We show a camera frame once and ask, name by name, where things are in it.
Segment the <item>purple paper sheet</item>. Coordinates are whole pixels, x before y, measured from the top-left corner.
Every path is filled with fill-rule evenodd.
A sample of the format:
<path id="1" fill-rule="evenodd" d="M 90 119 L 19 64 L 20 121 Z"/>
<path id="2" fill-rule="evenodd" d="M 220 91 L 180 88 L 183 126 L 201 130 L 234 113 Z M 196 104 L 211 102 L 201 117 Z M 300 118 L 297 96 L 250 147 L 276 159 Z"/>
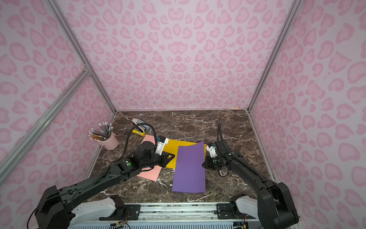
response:
<path id="1" fill-rule="evenodd" d="M 204 143 L 179 146 L 173 178 L 173 192 L 205 193 Z"/>

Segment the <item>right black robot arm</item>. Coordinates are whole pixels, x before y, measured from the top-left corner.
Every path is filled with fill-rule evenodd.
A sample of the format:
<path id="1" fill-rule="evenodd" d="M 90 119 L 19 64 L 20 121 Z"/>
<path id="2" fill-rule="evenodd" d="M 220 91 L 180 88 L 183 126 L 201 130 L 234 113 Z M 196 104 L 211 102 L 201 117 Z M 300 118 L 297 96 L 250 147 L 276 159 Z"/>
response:
<path id="1" fill-rule="evenodd" d="M 210 143 L 202 167 L 234 172 L 257 196 L 257 219 L 263 229 L 286 229 L 299 222 L 290 190 L 283 182 L 276 183 L 261 175 L 246 158 L 229 149 L 226 140 Z"/>

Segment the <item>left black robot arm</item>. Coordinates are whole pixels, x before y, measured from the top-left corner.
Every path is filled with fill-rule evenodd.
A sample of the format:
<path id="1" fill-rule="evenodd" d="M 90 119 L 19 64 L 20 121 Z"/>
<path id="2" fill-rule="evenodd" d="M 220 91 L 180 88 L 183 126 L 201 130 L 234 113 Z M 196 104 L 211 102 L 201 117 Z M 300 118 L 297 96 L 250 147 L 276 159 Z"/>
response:
<path id="1" fill-rule="evenodd" d="M 113 162 L 104 172 L 79 183 L 58 189 L 47 188 L 34 211 L 40 229 L 66 229 L 76 217 L 77 206 L 97 193 L 139 175 L 146 168 L 165 168 L 174 154 L 155 152 L 152 142 L 140 144 L 131 156 Z"/>

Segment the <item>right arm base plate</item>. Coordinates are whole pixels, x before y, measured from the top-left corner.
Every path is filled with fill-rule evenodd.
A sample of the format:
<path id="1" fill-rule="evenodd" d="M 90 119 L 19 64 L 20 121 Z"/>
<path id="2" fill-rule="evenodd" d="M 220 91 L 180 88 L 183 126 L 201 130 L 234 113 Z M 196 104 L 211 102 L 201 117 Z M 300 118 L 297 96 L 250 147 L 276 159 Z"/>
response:
<path id="1" fill-rule="evenodd" d="M 228 203 L 218 203 L 216 214 L 218 219 L 259 219 L 257 200 L 241 196 Z"/>

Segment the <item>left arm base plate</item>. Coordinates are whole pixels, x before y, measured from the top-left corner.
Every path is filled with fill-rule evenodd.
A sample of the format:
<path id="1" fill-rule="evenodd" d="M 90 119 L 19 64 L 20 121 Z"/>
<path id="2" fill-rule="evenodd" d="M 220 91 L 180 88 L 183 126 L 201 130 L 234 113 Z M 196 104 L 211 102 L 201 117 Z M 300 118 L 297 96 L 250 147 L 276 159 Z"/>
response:
<path id="1" fill-rule="evenodd" d="M 114 202 L 115 210 L 107 217 L 99 217 L 99 221 L 112 220 L 138 220 L 141 205 L 139 204 L 125 204 L 119 195 L 111 195 L 110 198 Z"/>

